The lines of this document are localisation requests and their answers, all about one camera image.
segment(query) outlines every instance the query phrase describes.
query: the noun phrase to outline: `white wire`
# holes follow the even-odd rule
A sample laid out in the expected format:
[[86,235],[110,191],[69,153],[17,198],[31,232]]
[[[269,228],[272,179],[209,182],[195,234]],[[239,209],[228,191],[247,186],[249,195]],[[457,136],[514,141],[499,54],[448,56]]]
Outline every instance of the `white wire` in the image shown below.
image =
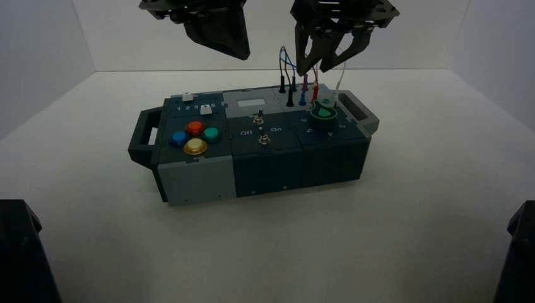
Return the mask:
[[339,95],[338,91],[340,90],[340,84],[342,83],[342,79],[344,78],[344,74],[346,73],[346,65],[347,65],[347,62],[344,61],[344,68],[342,69],[340,80],[338,80],[338,82],[336,83],[336,89],[334,90],[334,95],[333,95],[333,99],[335,103],[338,101],[338,95]]

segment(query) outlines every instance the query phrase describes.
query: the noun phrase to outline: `carrying handle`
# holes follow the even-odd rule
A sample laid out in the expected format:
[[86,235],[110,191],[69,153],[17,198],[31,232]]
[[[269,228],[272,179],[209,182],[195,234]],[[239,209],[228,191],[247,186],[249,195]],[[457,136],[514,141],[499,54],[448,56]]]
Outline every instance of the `carrying handle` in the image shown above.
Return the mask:
[[152,169],[151,159],[156,150],[156,145],[149,145],[148,143],[152,129],[158,128],[160,124],[162,110],[163,107],[156,107],[139,113],[138,122],[128,146],[130,158],[149,169]]

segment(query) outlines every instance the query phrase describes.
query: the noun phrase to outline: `green button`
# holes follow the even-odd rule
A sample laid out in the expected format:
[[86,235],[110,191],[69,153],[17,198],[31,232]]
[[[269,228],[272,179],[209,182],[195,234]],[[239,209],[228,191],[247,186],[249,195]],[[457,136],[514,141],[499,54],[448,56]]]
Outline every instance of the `green button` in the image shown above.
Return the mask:
[[331,115],[331,113],[328,110],[319,109],[318,115],[320,117],[329,117]]
[[220,134],[217,128],[207,128],[204,130],[203,137],[208,143],[214,143],[219,140]]

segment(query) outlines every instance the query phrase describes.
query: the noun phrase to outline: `white backdrop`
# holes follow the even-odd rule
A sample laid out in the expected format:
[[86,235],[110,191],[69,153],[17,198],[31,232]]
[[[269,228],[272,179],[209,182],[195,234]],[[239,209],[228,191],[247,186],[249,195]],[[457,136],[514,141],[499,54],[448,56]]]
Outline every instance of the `white backdrop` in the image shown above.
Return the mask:
[[[97,71],[273,69],[279,46],[294,54],[293,0],[249,0],[251,56],[241,61],[190,41],[183,25],[156,20],[139,0],[73,0]],[[401,12],[376,30],[351,68],[445,68],[468,0],[392,0]]]
[[0,138],[93,72],[71,0],[2,1],[0,46]]
[[474,0],[456,42],[451,68],[535,130],[533,0]]

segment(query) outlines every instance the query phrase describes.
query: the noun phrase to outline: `gray panel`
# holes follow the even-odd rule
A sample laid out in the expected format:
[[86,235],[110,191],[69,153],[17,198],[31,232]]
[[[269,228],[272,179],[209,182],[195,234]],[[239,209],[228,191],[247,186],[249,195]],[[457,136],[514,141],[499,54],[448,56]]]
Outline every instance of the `gray panel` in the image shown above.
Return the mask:
[[232,156],[161,164],[158,173],[170,205],[236,197]]
[[360,102],[360,100],[349,90],[341,90],[339,93],[340,95],[343,94],[347,96],[366,115],[365,119],[357,119],[358,125],[359,127],[363,128],[370,136],[373,135],[379,127],[379,118],[374,115],[373,112],[371,112],[368,107],[366,107],[366,105]]
[[[265,104],[243,107],[238,106],[238,101],[259,98],[264,99]],[[264,114],[276,114],[283,111],[279,102],[276,100],[276,95],[273,93],[273,90],[270,87],[223,92],[222,104],[227,105],[227,119],[236,117],[253,117],[254,114],[258,113],[259,109],[262,109]]]

